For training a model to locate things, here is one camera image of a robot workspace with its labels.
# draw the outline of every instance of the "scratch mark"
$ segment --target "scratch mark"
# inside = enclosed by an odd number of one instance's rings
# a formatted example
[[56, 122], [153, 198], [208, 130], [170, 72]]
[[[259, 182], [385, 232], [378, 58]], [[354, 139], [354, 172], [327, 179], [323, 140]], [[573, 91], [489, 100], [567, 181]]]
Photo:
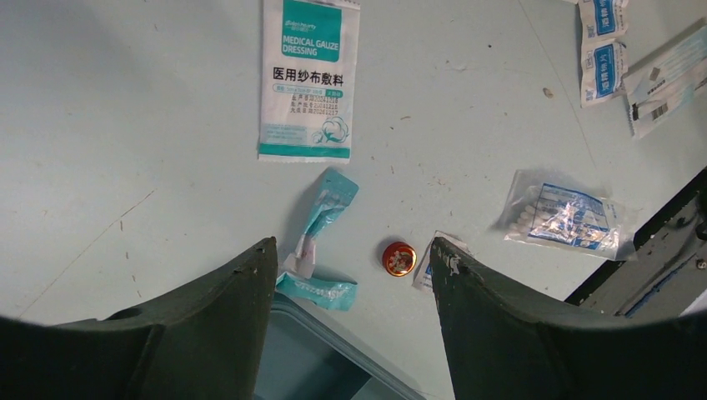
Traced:
[[89, 248], [91, 248], [91, 246], [93, 246], [93, 244], [94, 244], [95, 242], [97, 242], [100, 238], [103, 237], [103, 235], [106, 234], [106, 232], [108, 232], [108, 229], [110, 229], [110, 228], [111, 228], [113, 225], [115, 225], [116, 223], [120, 222], [120, 220], [121, 220], [123, 217], [125, 217], [126, 215], [128, 215], [128, 213], [130, 213], [132, 210], [134, 210], [135, 207], [139, 206], [139, 205], [142, 204], [145, 200], [147, 200], [150, 196], [152, 196], [153, 193], [155, 193], [155, 191], [157, 191], [157, 189], [152, 190], [152, 191], [151, 191], [150, 193], [148, 193], [148, 195], [145, 196], [142, 200], [140, 200], [139, 202], [135, 203], [135, 205], [132, 206], [132, 207], [130, 207], [126, 212], [123, 213], [123, 215], [121, 215], [120, 217], [116, 218], [115, 221], [111, 222], [110, 225], [108, 225], [105, 229], [103, 229], [103, 232], [101, 232], [98, 236], [96, 236], [96, 238], [93, 239], [93, 240], [88, 244], [88, 246], [86, 246], [86, 248], [84, 248], [84, 249], [76, 256], [76, 258], [74, 258], [66, 267], [64, 267], [64, 269], [59, 273], [59, 275], [58, 275], [56, 278], [54, 278], [54, 280], [51, 281], [51, 282], [47, 285], [47, 287], [44, 288], [44, 290], [42, 290], [41, 293], [39, 293], [39, 296], [37, 296], [37, 298], [35, 298], [35, 299], [27, 306], [27, 308], [24, 309], [24, 311], [22, 311], [22, 313], [18, 316], [18, 318], [21, 318], [22, 315], [24, 315], [30, 308], [32, 308], [32, 306], [34, 305], [34, 303], [36, 303], [40, 298], [42, 298], [42, 296], [44, 296], [44, 293], [46, 293], [47, 290], [49, 290], [49, 288], [51, 288], [51, 287], [54, 285], [54, 283], [56, 283], [56, 282], [59, 280], [59, 278], [61, 278], [61, 277], [63, 276], [63, 274], [66, 273], [66, 271], [67, 271], [74, 263], [76, 263], [76, 261], [78, 261], [78, 259], [81, 258], [81, 256], [82, 256], [83, 254], [85, 254], [85, 253], [88, 251]]
[[564, 98], [567, 100], [567, 103], [569, 103], [569, 107], [572, 108], [572, 113], [574, 114], [574, 120], [577, 122], [577, 126], [579, 126], [579, 130], [582, 132], [582, 138], [584, 139], [584, 146], [587, 148], [587, 153], [589, 153], [589, 160], [591, 160], [592, 165], [594, 165], [594, 170], [599, 171], [599, 169], [596, 166], [596, 161], [594, 160], [594, 155], [592, 155], [592, 151], [589, 148], [589, 142], [587, 141], [587, 134], [586, 134], [586, 132], [584, 132], [584, 128], [582, 127], [582, 124], [579, 123], [579, 116], [577, 116], [577, 110], [574, 109], [572, 102], [569, 100], [569, 93], [567, 92], [567, 88], [564, 86], [564, 83], [562, 83], [562, 79], [559, 78], [559, 73], [557, 72], [557, 68], [554, 66], [554, 63], [552, 62], [552, 58], [550, 58], [550, 55], [548, 54], [547, 49], [545, 49], [545, 45], [543, 44], [543, 41], [540, 40], [540, 35], [538, 35], [538, 31], [535, 30], [535, 27], [533, 26], [533, 22], [530, 21], [530, 17], [528, 17], [528, 12], [525, 11], [525, 7], [523, 7], [523, 4], [520, 2], [520, 0], [516, 0], [516, 1], [518, 2], [520, 9], [523, 10], [523, 14], [525, 15], [525, 19], [528, 20], [528, 23], [530, 24], [530, 27], [533, 29], [533, 33], [535, 34], [535, 38], [538, 39], [538, 43], [540, 43], [540, 47], [543, 49], [543, 53], [545, 53], [545, 56], [547, 57], [548, 62], [550, 63], [550, 66], [553, 68], [554, 75], [557, 78], [559, 85], [562, 87], [562, 91], [564, 92]]
[[524, 74], [526, 74], [526, 75], [532, 75], [532, 73], [530, 73], [530, 72], [528, 72], [528, 71], [523, 71], [522, 69], [504, 68], [504, 71], [509, 71], [509, 72], [512, 72], [512, 73], [516, 73], [516, 72], [517, 72], [517, 73], [524, 73]]
[[139, 202], [135, 203], [135, 205], [132, 206], [132, 207], [130, 207], [126, 212], [124, 212], [123, 215], [121, 215], [120, 218], [118, 218], [118, 220], [120, 220], [121, 218], [125, 217], [126, 215], [128, 215], [128, 213], [130, 213], [132, 210], [134, 210], [135, 207], [137, 207], [137, 206], [139, 206], [140, 204], [142, 204], [145, 200], [147, 200], [150, 196], [152, 196], [153, 193], [155, 193], [156, 190], [157, 190], [157, 189], [152, 190], [150, 193], [148, 193], [147, 196], [145, 196], [145, 198], [143, 198], [143, 199], [140, 200]]

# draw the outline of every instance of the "medical gauze dressing package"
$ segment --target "medical gauze dressing package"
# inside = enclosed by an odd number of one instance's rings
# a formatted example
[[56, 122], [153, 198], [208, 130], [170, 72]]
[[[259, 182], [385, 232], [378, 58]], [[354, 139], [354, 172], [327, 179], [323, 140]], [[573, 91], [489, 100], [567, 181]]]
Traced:
[[581, 106], [588, 107], [624, 93], [621, 79], [629, 71], [625, 46], [629, 0], [579, 0], [582, 21]]
[[258, 159], [348, 163], [360, 6], [263, 1]]

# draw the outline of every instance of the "teal label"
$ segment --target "teal label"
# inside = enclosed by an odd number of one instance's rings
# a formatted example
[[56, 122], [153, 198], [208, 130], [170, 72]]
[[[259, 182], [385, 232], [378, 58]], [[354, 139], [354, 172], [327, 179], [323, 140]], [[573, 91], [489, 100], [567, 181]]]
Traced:
[[327, 89], [326, 93], [327, 93], [328, 98], [342, 98], [343, 97], [343, 92], [340, 90]]
[[298, 0], [284, 0], [284, 55], [335, 63], [338, 61], [340, 48], [340, 9]]

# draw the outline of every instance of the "barcode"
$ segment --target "barcode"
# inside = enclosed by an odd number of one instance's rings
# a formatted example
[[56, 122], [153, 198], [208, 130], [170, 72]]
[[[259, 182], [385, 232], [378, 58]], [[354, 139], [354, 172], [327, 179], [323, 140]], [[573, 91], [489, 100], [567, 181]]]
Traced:
[[587, 52], [587, 69], [594, 68], [594, 52]]
[[653, 110], [653, 120], [655, 121], [656, 119], [660, 118], [666, 112], [668, 112], [668, 103], [663, 104], [662, 106]]

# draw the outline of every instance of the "cotton flower logo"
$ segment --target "cotton flower logo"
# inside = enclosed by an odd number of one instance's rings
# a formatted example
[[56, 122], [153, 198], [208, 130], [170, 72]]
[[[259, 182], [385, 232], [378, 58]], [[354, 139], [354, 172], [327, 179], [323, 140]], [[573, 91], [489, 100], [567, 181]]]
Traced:
[[348, 126], [341, 117], [332, 117], [322, 124], [322, 130], [312, 135], [315, 144], [344, 143], [348, 138]]

